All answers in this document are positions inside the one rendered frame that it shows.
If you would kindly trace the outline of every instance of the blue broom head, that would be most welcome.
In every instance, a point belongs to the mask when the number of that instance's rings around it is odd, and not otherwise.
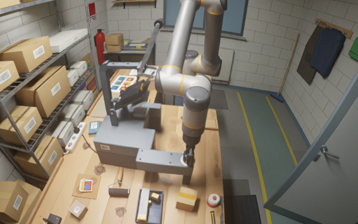
[[[283,103],[285,101],[285,99],[281,96],[277,96],[276,92],[271,92],[270,96],[272,96],[273,98],[277,99],[279,102]]]

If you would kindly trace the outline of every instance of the green bag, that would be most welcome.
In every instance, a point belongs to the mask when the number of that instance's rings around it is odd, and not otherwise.
[[[348,55],[358,61],[358,37],[355,38],[353,46],[350,49]]]

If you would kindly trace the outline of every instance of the gray door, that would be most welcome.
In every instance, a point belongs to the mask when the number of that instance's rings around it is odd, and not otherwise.
[[[307,154],[265,208],[302,223],[358,223],[356,76]],[[339,159],[323,154],[321,146]],[[313,161],[317,153],[321,157]]]

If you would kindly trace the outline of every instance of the coat rack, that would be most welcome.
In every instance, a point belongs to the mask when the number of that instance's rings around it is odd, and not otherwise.
[[[339,26],[334,25],[332,23],[328,23],[328,22],[326,22],[324,20],[316,19],[315,24],[319,25],[320,27],[323,27],[323,28],[326,28],[326,27],[327,28],[335,28],[335,29],[341,31],[342,34],[348,39],[350,39],[352,37],[352,35],[353,35],[353,31],[347,30],[346,28],[339,27]]]

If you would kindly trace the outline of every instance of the fire extinguisher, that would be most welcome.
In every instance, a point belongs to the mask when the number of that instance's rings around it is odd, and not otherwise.
[[[97,30],[97,34],[94,37],[94,45],[97,47],[97,56],[98,56],[98,62],[99,64],[103,64],[104,59],[104,42],[106,41],[106,37],[104,36],[104,33],[102,33],[102,29],[99,28]]]

